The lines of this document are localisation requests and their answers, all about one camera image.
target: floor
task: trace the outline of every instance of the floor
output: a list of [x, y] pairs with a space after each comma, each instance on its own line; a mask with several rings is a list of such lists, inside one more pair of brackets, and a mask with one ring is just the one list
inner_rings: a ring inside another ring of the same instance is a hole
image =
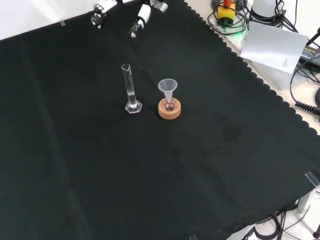
[[[284, 228], [287, 228], [303, 217], [296, 209], [287, 212]], [[295, 226], [286, 230], [289, 234], [300, 240], [313, 240], [313, 233], [317, 230], [320, 224], [320, 194], [316, 194], [314, 200], [311, 202], [310, 209], [303, 218]], [[275, 230], [275, 222], [273, 220], [266, 223], [256, 225], [256, 230], [262, 235], [270, 235]], [[282, 235], [282, 240], [294, 240], [295, 238], [289, 236], [285, 232]], [[255, 234], [249, 237], [249, 240], [258, 240]]]

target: wooden stand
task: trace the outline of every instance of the wooden stand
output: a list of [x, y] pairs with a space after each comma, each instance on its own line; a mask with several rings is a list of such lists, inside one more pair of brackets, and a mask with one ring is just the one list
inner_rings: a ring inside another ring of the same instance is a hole
[[162, 107], [162, 104], [164, 103], [165, 100], [166, 100], [165, 98], [162, 99], [158, 104], [159, 115], [163, 119], [167, 119], [167, 120], [172, 120], [172, 119], [176, 119], [177, 117], [179, 117], [179, 115], [181, 113], [181, 103], [179, 102], [179, 100], [174, 98], [174, 100], [176, 102], [176, 109], [174, 109], [173, 111], [164, 110], [164, 108]]

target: white paper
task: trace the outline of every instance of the white paper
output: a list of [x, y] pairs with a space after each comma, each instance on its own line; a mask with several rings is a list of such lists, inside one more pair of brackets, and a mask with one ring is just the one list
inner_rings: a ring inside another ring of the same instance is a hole
[[240, 57], [292, 74], [308, 36], [258, 22], [249, 22]]

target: clear tape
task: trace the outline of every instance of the clear tape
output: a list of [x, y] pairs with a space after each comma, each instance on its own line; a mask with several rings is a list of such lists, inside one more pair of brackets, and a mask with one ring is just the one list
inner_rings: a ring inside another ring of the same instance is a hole
[[189, 239], [190, 239], [190, 240], [198, 240], [198, 238], [196, 237], [196, 235], [195, 235], [195, 234], [194, 234], [194, 235], [192, 235], [192, 236], [190, 236], [190, 237], [189, 237]]
[[315, 176], [311, 172], [306, 173], [305, 176], [310, 180], [310, 182], [314, 185], [315, 188], [320, 186], [320, 182], [315, 178]]

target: black cloth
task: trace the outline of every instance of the black cloth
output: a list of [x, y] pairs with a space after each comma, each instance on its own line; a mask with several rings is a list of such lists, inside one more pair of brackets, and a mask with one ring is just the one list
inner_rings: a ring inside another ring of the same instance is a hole
[[[0, 42], [0, 239], [225, 240], [312, 189], [315, 131], [182, 0], [168, 5], [137, 39], [139, 5], [102, 29], [88, 13]], [[157, 113], [165, 78], [172, 121]]]

